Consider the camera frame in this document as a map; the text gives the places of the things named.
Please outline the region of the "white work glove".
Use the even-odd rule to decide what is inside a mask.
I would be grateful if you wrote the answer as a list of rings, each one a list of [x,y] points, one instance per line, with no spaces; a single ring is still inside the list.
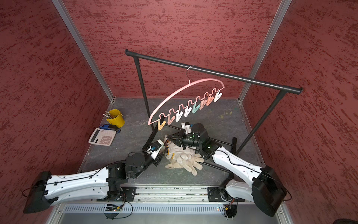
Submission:
[[[170,159],[178,159],[181,157],[182,159],[190,159],[196,152],[193,149],[186,148],[185,150],[183,148],[168,148],[168,142],[170,140],[167,139],[167,136],[165,137],[165,157],[169,161]]]

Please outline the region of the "pink clip hanger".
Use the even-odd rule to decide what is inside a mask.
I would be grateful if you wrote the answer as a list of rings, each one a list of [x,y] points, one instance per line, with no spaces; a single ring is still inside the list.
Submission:
[[[180,104],[175,108],[171,108],[168,110],[167,113],[160,113],[158,118],[154,120],[155,114],[164,106],[169,100],[173,97],[178,95],[179,93],[183,92],[184,90],[193,87],[195,85],[205,83],[205,82],[217,82],[221,85],[219,88],[213,88],[211,91],[205,92],[203,95],[198,95],[195,99],[188,100],[185,104]],[[219,79],[215,78],[204,78],[199,79],[197,81],[192,82],[191,80],[188,81],[188,84],[177,89],[164,100],[154,109],[154,111],[150,114],[147,125],[152,125],[157,122],[158,130],[161,130],[165,124],[170,125],[174,121],[179,122],[182,117],[187,117],[191,113],[196,113],[198,110],[203,109],[205,106],[209,106],[212,102],[217,102],[222,96],[222,90],[225,89],[224,83]]]

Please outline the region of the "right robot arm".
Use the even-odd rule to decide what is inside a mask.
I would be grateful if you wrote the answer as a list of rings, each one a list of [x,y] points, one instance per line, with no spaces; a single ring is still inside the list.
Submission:
[[[201,123],[168,135],[167,140],[181,151],[192,149],[204,160],[211,158],[215,164],[241,178],[247,187],[240,187],[237,181],[230,180],[225,185],[224,192],[231,198],[254,202],[263,213],[270,217],[276,214],[288,193],[271,167],[262,168],[235,156],[219,142],[210,138]]]

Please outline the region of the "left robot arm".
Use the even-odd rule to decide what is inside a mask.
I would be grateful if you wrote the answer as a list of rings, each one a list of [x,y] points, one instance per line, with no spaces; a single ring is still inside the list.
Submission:
[[[23,213],[42,212],[59,203],[96,199],[115,201],[123,194],[122,185],[138,178],[152,164],[158,166],[163,153],[132,153],[124,160],[100,169],[73,175],[41,172],[34,180]]]

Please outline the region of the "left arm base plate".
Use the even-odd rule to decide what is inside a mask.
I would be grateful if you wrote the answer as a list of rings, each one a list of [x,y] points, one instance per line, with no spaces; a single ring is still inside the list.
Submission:
[[[137,187],[120,187],[116,191],[108,191],[103,199],[97,199],[98,202],[133,202]]]

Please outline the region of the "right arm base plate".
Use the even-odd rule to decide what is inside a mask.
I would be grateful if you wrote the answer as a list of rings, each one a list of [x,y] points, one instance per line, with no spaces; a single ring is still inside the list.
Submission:
[[[222,187],[208,187],[208,201],[209,202],[223,202],[231,203],[234,202],[245,202],[245,199],[242,198],[233,198],[231,197]]]

